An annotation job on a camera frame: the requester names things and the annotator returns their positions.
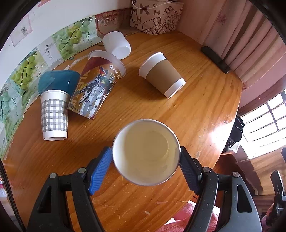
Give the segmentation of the green grape paper sheet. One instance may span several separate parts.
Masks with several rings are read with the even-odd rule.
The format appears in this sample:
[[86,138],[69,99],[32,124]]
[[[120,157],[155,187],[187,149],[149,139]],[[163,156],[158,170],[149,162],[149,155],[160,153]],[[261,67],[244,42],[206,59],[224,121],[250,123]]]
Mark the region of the green grape paper sheet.
[[25,111],[39,95],[41,75],[101,40],[96,18],[90,16],[55,32],[21,60],[1,89],[1,158]]

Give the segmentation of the pink framed wall sticker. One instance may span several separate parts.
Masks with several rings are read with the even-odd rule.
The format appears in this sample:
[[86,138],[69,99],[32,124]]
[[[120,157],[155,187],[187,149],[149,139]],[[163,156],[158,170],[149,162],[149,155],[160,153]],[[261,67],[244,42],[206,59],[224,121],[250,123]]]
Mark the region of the pink framed wall sticker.
[[16,46],[21,40],[23,40],[28,34],[33,31],[29,14],[26,14],[17,26],[12,31],[10,38],[13,46]]

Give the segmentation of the robot print paper cup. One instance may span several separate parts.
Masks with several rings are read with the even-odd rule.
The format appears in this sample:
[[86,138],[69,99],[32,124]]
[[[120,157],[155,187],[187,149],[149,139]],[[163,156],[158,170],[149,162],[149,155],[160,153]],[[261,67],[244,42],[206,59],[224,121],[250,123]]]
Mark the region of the robot print paper cup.
[[115,55],[102,50],[90,52],[68,109],[93,119],[116,82],[125,74],[124,64]]

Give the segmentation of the grey checkered paper cup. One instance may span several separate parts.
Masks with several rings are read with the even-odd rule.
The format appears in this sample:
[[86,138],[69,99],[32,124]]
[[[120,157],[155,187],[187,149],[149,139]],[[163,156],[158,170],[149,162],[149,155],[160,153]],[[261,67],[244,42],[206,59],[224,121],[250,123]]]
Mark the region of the grey checkered paper cup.
[[67,139],[68,103],[70,96],[61,90],[48,90],[41,94],[41,125],[43,139]]

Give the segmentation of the letter print storage box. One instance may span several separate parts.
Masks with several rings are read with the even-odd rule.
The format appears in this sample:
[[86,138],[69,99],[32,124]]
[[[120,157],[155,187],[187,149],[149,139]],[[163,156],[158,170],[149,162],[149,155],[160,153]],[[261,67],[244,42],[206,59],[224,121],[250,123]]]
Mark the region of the letter print storage box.
[[149,35],[174,31],[183,6],[177,1],[131,1],[130,26]]

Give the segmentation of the blue plastic cup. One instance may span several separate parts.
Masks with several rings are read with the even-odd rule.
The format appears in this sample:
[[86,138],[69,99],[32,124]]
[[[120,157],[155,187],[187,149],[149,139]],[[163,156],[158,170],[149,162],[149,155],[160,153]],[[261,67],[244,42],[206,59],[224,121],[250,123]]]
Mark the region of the blue plastic cup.
[[60,90],[70,97],[76,90],[80,74],[73,70],[53,70],[41,75],[38,82],[38,92],[43,94],[48,90]]

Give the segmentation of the white plastic cup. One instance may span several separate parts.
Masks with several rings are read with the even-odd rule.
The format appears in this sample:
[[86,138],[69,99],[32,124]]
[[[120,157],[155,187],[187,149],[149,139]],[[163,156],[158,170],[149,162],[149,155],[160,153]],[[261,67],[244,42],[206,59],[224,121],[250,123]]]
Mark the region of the white plastic cup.
[[105,50],[122,60],[131,54],[131,45],[119,31],[112,31],[103,37]]

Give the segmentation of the black phone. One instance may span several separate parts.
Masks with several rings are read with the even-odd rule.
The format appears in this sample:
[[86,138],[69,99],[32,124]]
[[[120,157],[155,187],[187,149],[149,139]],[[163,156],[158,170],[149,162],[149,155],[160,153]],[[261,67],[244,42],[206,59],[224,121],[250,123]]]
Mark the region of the black phone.
[[202,46],[201,52],[205,54],[224,74],[230,72],[230,67],[225,63],[225,61],[217,55],[210,47]]

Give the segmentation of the white panda paper cup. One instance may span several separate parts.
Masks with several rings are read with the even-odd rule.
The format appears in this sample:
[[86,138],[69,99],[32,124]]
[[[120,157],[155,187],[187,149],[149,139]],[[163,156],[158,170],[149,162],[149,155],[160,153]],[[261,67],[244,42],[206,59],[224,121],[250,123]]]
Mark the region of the white panda paper cup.
[[180,152],[175,133],[153,119],[127,124],[112,144],[118,172],[139,186],[156,186],[170,179],[178,168]]

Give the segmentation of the brown sleeve paper cup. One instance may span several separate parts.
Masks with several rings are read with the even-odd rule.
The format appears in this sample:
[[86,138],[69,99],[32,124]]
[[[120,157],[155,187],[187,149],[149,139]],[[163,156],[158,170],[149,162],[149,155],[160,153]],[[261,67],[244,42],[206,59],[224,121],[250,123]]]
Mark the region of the brown sleeve paper cup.
[[147,80],[168,99],[186,84],[184,78],[162,52],[151,55],[141,65],[139,76]]

